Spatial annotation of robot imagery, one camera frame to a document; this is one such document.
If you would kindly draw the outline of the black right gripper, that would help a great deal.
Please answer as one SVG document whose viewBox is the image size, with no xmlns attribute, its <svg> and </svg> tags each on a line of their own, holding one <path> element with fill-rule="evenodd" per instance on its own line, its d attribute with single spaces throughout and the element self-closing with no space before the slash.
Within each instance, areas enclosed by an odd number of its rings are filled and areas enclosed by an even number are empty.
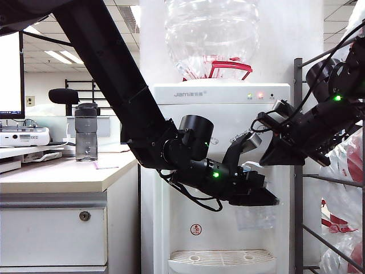
<svg viewBox="0 0 365 274">
<path fill-rule="evenodd" d="M 311 158 L 326 167 L 330 160 L 321 151 L 331 139 L 331 128 L 323 121 L 296 121 L 281 127 L 259 160 L 261 166 L 303 166 Z"/>
</svg>

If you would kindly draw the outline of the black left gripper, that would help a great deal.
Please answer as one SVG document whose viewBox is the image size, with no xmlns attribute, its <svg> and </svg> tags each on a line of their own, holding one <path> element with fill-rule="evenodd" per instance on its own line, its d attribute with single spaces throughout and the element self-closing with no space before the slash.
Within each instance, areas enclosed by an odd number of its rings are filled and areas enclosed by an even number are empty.
<svg viewBox="0 0 365 274">
<path fill-rule="evenodd" d="M 276 206 L 279 199 L 266 188 L 265 175 L 258 171 L 245 171 L 238 167 L 230 176 L 228 199 L 233 206 Z"/>
</svg>

